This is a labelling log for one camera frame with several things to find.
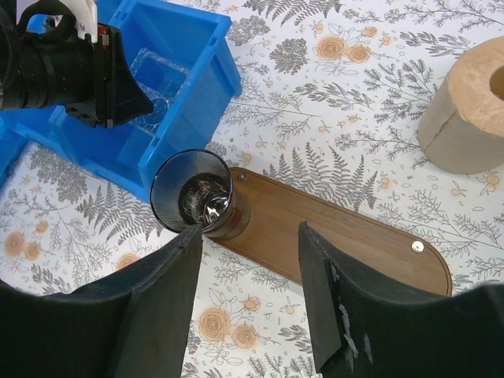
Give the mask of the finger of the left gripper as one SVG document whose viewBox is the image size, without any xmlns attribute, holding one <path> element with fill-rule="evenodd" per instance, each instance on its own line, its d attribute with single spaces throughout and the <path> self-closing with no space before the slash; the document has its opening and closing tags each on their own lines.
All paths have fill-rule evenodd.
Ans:
<svg viewBox="0 0 504 378">
<path fill-rule="evenodd" d="M 115 125 L 126 124 L 154 111 L 153 102 L 135 81 L 125 60 L 120 60 L 115 68 L 114 90 Z"/>
</svg>

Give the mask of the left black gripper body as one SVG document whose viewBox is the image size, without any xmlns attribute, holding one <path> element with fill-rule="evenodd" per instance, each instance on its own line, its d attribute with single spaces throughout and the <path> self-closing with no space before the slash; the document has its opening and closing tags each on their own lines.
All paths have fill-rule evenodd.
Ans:
<svg viewBox="0 0 504 378">
<path fill-rule="evenodd" d="M 118 30 L 98 26 L 98 41 L 51 28 L 1 29 L 1 109 L 64 106 L 94 127 L 118 123 Z"/>
</svg>

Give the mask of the clear acrylic holder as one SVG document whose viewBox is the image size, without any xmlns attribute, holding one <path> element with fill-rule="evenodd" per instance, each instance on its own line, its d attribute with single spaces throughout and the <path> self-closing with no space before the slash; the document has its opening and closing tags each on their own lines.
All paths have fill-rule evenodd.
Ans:
<svg viewBox="0 0 504 378">
<path fill-rule="evenodd" d="M 154 105 L 152 113 L 135 118 L 132 124 L 142 132 L 154 136 L 186 82 L 190 70 L 144 47 L 132 62 L 130 71 Z"/>
</svg>

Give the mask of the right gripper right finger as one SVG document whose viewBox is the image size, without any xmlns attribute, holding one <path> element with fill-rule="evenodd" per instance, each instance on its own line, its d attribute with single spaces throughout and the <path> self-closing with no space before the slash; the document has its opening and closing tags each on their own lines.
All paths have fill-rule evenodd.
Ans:
<svg viewBox="0 0 504 378">
<path fill-rule="evenodd" d="M 394 280 L 307 223 L 298 259 L 317 373 L 324 377 L 500 377 L 503 287 L 453 297 Z"/>
</svg>

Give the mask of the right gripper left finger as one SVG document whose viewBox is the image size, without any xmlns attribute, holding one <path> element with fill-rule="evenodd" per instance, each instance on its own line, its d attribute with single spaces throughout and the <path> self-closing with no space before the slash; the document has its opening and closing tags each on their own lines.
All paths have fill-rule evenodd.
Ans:
<svg viewBox="0 0 504 378">
<path fill-rule="evenodd" d="M 69 294 L 1 285 L 4 377 L 178 377 L 202 258 L 191 226 Z"/>
</svg>

